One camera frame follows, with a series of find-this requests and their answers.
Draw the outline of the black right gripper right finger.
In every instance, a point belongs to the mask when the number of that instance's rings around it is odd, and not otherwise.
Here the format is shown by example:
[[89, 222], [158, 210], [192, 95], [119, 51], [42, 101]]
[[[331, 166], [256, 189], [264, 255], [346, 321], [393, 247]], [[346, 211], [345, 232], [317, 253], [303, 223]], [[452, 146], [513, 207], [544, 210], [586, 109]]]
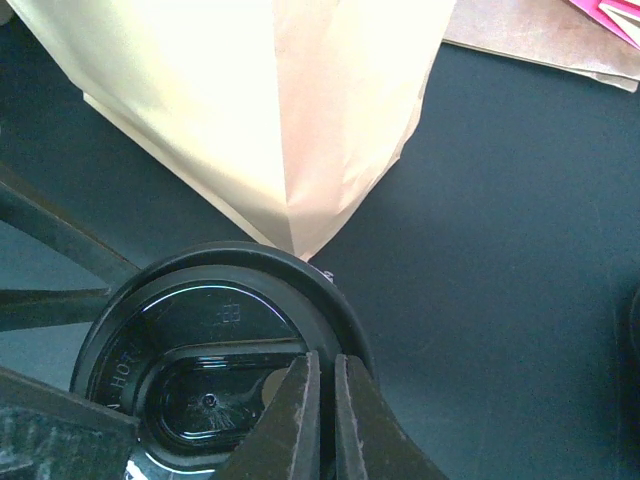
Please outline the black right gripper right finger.
[[360, 358], [335, 361], [338, 479], [444, 479], [404, 432]]

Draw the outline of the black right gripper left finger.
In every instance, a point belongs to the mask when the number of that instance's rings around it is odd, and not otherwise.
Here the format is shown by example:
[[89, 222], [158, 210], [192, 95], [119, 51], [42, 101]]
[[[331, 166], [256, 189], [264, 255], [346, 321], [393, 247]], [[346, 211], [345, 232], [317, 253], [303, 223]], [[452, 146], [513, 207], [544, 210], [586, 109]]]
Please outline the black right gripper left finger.
[[215, 477], [320, 477], [320, 365], [317, 352], [294, 359], [255, 428]]

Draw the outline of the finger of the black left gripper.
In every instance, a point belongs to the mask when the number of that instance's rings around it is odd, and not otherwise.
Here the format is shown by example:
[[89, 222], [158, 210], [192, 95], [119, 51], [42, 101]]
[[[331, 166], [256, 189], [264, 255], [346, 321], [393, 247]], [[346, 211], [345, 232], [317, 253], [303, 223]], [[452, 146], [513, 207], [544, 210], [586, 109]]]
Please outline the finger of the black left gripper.
[[35, 269], [23, 287], [1, 288], [1, 330], [90, 322], [111, 294], [139, 272], [7, 166], [1, 167], [1, 222], [42, 246], [14, 266]]
[[123, 479], [138, 420], [1, 369], [3, 479]]

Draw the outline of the orange paper bag white handles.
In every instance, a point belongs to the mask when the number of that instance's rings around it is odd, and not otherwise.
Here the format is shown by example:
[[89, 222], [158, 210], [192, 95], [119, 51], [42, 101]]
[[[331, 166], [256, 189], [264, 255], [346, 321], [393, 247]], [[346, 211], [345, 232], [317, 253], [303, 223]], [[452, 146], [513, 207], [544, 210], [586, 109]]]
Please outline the orange paper bag white handles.
[[256, 241], [318, 253], [400, 158], [450, 1], [15, 1], [85, 101]]

